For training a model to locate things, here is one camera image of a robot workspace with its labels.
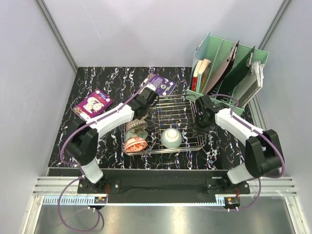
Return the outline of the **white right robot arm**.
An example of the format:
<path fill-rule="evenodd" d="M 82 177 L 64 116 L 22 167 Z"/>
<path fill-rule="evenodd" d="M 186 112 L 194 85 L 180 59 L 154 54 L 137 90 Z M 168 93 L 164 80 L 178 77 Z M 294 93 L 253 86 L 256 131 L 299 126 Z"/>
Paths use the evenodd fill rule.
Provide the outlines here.
<path fill-rule="evenodd" d="M 214 103 L 209 95 L 195 101 L 197 112 L 193 136 L 209 133 L 212 125 L 217 125 L 235 136 L 245 147 L 245 159 L 240 165 L 227 171 L 221 180 L 226 193 L 233 193 L 239 184 L 261 178 L 280 178 L 285 172 L 285 160 L 276 131 L 263 130 L 242 119 L 227 104 Z"/>

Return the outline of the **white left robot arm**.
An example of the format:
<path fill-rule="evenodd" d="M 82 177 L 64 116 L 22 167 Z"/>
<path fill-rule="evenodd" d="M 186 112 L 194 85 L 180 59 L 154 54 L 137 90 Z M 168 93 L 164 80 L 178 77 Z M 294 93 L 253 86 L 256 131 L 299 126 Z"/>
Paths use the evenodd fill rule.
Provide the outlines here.
<path fill-rule="evenodd" d="M 83 177 L 89 181 L 88 187 L 94 193 L 102 192 L 105 181 L 96 162 L 98 141 L 116 127 L 142 119 L 158 99 L 156 88 L 145 84 L 125 103 L 87 121 L 74 123 L 76 129 L 66 139 L 60 151 L 60 159 L 64 159 L 64 152 L 68 153 L 74 159 L 73 164 L 78 166 Z"/>

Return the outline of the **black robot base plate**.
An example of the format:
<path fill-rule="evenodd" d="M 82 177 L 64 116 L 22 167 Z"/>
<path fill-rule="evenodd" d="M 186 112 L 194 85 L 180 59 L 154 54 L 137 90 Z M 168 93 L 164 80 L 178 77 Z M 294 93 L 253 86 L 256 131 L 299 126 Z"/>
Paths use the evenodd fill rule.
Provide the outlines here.
<path fill-rule="evenodd" d="M 216 202 L 216 195 L 248 195 L 246 181 L 230 188 L 221 186 L 224 170 L 103 169 L 103 178 L 92 185 L 81 179 L 77 192 L 108 193 L 109 204 L 174 205 Z"/>

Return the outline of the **wire dish rack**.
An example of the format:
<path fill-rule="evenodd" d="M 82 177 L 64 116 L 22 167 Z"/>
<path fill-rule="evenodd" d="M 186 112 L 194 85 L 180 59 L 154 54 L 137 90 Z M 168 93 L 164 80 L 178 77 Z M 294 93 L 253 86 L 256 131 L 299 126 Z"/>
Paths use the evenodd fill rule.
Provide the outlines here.
<path fill-rule="evenodd" d="M 204 136 L 193 137 L 196 105 L 195 95 L 160 96 L 159 102 L 152 107 L 147 122 L 147 147 L 139 152 L 128 152 L 130 156 L 143 154 L 175 153 L 197 151 L 206 144 Z M 168 128 L 179 130 L 182 143 L 177 148 L 168 149 L 161 143 L 161 134 Z"/>

